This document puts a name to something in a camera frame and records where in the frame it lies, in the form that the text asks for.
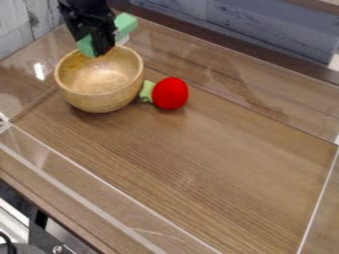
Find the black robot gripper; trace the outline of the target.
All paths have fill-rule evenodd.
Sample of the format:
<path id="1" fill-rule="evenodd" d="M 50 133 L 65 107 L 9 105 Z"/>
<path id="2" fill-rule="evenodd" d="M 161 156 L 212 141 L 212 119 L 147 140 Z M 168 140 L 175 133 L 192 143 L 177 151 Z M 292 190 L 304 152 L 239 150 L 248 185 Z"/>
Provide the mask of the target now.
<path id="1" fill-rule="evenodd" d="M 67 27 L 77 42 L 91 28 L 95 55 L 103 56 L 115 47 L 115 14 L 105 0 L 57 0 Z"/>

